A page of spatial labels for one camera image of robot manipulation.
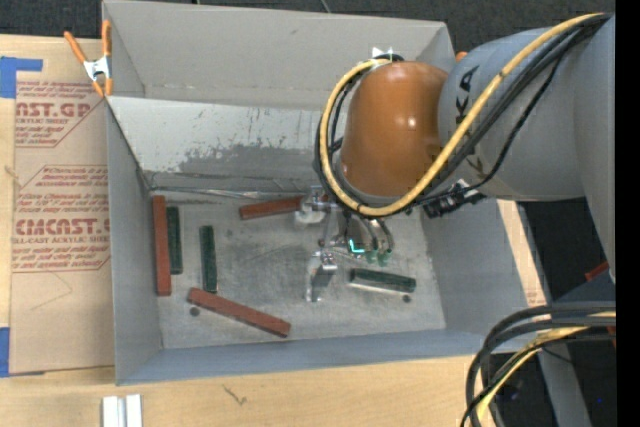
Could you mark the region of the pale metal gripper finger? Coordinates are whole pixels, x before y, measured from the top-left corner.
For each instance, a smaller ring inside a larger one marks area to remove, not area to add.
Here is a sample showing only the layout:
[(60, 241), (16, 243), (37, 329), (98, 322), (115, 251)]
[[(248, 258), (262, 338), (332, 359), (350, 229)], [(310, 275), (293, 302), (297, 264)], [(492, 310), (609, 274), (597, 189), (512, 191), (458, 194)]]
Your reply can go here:
[(311, 186), (294, 212), (296, 226), (310, 226), (322, 222), (329, 211), (329, 196), (321, 186)]
[(319, 301), (337, 270), (338, 264), (332, 252), (315, 251), (307, 263), (305, 300), (307, 302)]

